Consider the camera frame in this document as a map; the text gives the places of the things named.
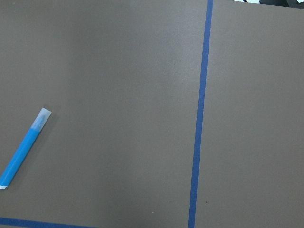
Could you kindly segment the blue highlighter pen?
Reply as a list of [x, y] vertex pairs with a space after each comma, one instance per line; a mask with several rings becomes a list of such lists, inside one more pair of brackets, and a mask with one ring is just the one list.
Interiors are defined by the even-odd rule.
[[14, 179], [16, 173], [18, 172], [20, 166], [25, 160], [28, 152], [30, 151], [36, 139], [38, 138], [40, 132], [42, 131], [44, 125], [48, 121], [51, 114], [52, 112], [46, 108], [42, 108], [40, 110], [39, 114], [30, 126], [27, 133], [25, 134], [23, 140], [15, 151], [4, 172], [0, 176], [1, 190], [6, 189]]

